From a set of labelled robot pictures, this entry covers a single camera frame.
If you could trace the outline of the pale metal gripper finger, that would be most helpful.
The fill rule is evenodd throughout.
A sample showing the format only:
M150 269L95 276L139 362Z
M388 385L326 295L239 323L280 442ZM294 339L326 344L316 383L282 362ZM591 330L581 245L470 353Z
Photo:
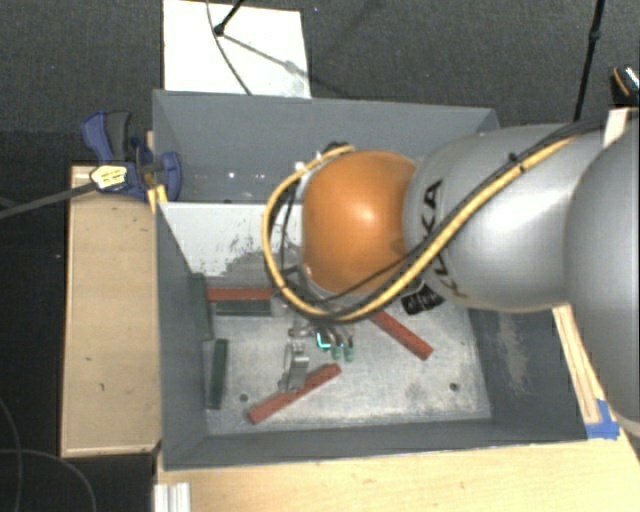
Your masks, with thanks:
M282 392L292 393L298 389L301 382L301 344L289 342L286 345L283 361L283 372L278 382Z
M310 358L304 354L296 354L291 362L291 388L298 389L306 381Z

